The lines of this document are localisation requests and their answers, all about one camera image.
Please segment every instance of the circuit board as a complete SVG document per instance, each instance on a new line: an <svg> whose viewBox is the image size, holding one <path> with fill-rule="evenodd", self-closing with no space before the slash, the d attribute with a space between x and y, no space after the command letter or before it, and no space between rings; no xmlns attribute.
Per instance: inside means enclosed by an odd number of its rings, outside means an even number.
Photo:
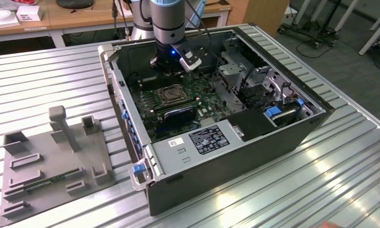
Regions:
<svg viewBox="0 0 380 228"><path fill-rule="evenodd" d="M215 123L231 111L215 93L211 78L202 73L189 73L178 84L149 91L131 90L153 142L159 142ZM166 113L185 107L197 107L194 121L179 127L161 127Z"/></svg>

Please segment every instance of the white label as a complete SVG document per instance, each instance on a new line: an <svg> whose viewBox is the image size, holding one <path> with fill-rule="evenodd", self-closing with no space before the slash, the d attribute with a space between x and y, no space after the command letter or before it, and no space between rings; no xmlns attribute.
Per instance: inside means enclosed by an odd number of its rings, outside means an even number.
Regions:
<svg viewBox="0 0 380 228"><path fill-rule="evenodd" d="M47 27L35 27L35 28L26 28L24 31L37 31L37 30L46 30Z"/></svg>
<svg viewBox="0 0 380 228"><path fill-rule="evenodd" d="M183 143L185 143L183 139L182 138L177 138L177 139L170 141L170 146L174 147L174 146L178 146L178 145L181 145Z"/></svg>

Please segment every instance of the white box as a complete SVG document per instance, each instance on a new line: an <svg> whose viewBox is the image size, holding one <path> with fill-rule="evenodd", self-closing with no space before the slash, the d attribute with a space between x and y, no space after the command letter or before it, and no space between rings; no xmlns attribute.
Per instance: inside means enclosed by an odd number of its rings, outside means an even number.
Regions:
<svg viewBox="0 0 380 228"><path fill-rule="evenodd" d="M12 26L19 26L19 25L20 23L19 23L18 17L14 12L12 12L12 15L6 20L0 21L0 29L12 27Z"/></svg>
<svg viewBox="0 0 380 228"><path fill-rule="evenodd" d="M20 21L41 21L43 19L43 13L41 6L20 6L18 18Z"/></svg>

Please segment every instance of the gray plastic bracket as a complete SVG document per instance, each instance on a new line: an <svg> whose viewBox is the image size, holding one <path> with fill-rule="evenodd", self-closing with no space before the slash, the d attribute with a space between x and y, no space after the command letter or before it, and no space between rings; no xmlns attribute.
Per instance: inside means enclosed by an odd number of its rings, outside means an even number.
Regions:
<svg viewBox="0 0 380 228"><path fill-rule="evenodd" d="M12 169L19 169L27 165L31 165L39 161L43 160L43 156L41 155L41 153L35 153L33 155L24 156L19 159L15 159L11 161L11 168Z"/></svg>
<svg viewBox="0 0 380 228"><path fill-rule="evenodd" d="M10 187L14 188L14 187L16 187L16 186L19 186L22 184L27 184L30 182L34 182L34 181L42 179L43 177L45 177L45 172L42 170L39 170L37 176L34 176L34 177L31 177L31 178L28 178L26 180L22 180L20 182L14 183L12 182L14 180L10 179Z"/></svg>
<svg viewBox="0 0 380 228"><path fill-rule="evenodd" d="M91 168L91 172L93 172L94 179L95 179L98 185L105 184L111 178L105 163L103 163L103 171L102 172L97 172L94 167Z"/></svg>
<svg viewBox="0 0 380 228"><path fill-rule="evenodd" d="M59 127L59 124L58 124L55 121L51 121L51 122L50 122L50 125L51 125L53 130L54 130L55 132L62 130L62 128Z"/></svg>
<svg viewBox="0 0 380 228"><path fill-rule="evenodd" d="M82 125L86 135L94 134L101 130L101 120L97 120L93 115L82 118Z"/></svg>
<svg viewBox="0 0 380 228"><path fill-rule="evenodd" d="M30 211L33 208L30 204L26 201L20 201L15 204L12 204L10 207L4 208L3 217L7 219L23 215L27 211Z"/></svg>
<svg viewBox="0 0 380 228"><path fill-rule="evenodd" d="M63 131L65 137L66 137L66 139L69 140L69 142L71 144L74 152L78 152L81 150L81 146L79 146L79 143L77 141L77 137L75 137L75 135L74 135L74 133L71 131L71 128L70 128L70 126L69 126L69 124L66 122L66 109L65 109L65 106L61 105L61 106L51 107L50 110L49 110L49 113L50 113L51 121L58 123L58 126L62 129L62 131Z"/></svg>
<svg viewBox="0 0 380 228"><path fill-rule="evenodd" d="M28 138L23 134L22 131L16 131L12 133L8 133L4 135L4 149L7 150L11 155L15 155L16 153L27 151L26 146L23 145L23 142L27 142Z"/></svg>
<svg viewBox="0 0 380 228"><path fill-rule="evenodd" d="M65 176L67 180L77 179L85 175L85 169L82 167L73 169L69 174Z"/></svg>
<svg viewBox="0 0 380 228"><path fill-rule="evenodd" d="M7 201L14 201L14 200L16 200L16 199L19 199L19 198L22 198L22 197L28 195L28 192L23 188L20 188L19 191L12 191L11 190L11 191L7 191L7 192L4 193L4 196L3 196Z"/></svg>
<svg viewBox="0 0 380 228"><path fill-rule="evenodd" d="M62 142L66 141L66 137L65 137L65 132L63 131L57 131L54 133L51 133L53 139L57 142L57 144L61 144Z"/></svg>
<svg viewBox="0 0 380 228"><path fill-rule="evenodd" d="M85 180L79 180L66 186L66 191L70 195L79 194L89 189L89 185Z"/></svg>

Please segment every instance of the rolling stand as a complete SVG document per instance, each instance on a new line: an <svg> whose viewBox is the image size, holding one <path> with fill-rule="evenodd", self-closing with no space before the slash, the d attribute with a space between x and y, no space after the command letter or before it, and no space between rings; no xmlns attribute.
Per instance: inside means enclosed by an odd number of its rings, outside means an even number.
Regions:
<svg viewBox="0 0 380 228"><path fill-rule="evenodd" d="M297 24L293 24L293 25L282 24L278 32L283 34L285 31L291 30L299 34L309 36L313 39L311 44L315 49L318 49L325 43L329 44L331 47L334 47L339 38L337 36L337 31L329 28L329 25L330 25L331 19L335 15L335 12L337 12L337 9L341 3L342 3L342 0L338 0L334 3L331 12L326 19L326 23L322 27L315 21L311 20L303 25L302 28L299 28Z"/></svg>

